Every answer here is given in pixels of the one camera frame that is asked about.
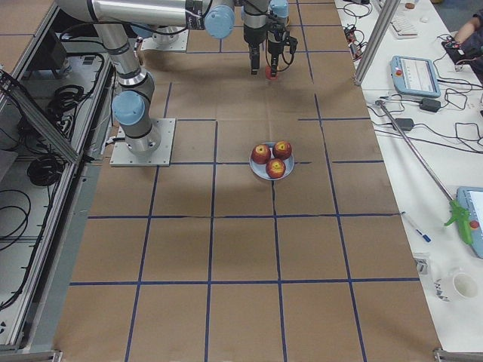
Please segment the person hand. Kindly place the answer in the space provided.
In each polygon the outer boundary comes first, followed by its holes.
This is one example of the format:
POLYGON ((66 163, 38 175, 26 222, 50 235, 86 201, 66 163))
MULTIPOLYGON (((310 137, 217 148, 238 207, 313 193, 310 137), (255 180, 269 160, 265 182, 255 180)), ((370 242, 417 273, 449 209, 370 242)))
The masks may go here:
POLYGON ((480 29, 482 27, 482 18, 475 14, 473 15, 456 33, 454 40, 458 44, 463 44, 465 41, 472 40, 476 42, 480 38, 480 29))

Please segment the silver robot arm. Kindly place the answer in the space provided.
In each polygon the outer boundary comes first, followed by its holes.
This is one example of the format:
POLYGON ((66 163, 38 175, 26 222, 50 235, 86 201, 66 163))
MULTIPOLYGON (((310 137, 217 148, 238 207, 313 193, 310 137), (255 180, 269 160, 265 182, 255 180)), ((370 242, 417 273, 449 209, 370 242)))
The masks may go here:
POLYGON ((288 2, 270 1, 266 43, 266 77, 268 79, 275 79, 279 72, 287 70, 294 61, 298 40, 290 34, 288 21, 288 2))
POLYGON ((156 31, 161 26, 177 31, 204 30, 222 39, 232 32, 236 6, 245 12, 244 37, 249 47, 251 72, 260 68, 260 44, 270 21, 268 1, 59 1, 69 16, 92 25, 115 67, 121 93, 112 113, 125 133, 126 147, 134 154, 150 154, 162 141, 156 122, 149 117, 155 83, 140 64, 125 26, 156 31))

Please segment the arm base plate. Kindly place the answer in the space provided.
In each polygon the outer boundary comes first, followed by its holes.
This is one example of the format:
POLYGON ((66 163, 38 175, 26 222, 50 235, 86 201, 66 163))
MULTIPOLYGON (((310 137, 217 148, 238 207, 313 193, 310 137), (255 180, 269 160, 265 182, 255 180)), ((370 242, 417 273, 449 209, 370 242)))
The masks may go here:
POLYGON ((169 167, 176 128, 175 118, 151 118, 151 132, 139 139, 125 135, 119 127, 110 158, 113 167, 169 167))
POLYGON ((159 29, 159 32, 173 32, 173 35, 160 35, 153 33, 145 38, 140 46, 142 51, 170 51, 185 52, 188 42, 189 31, 182 31, 182 27, 171 26, 167 29, 159 29))

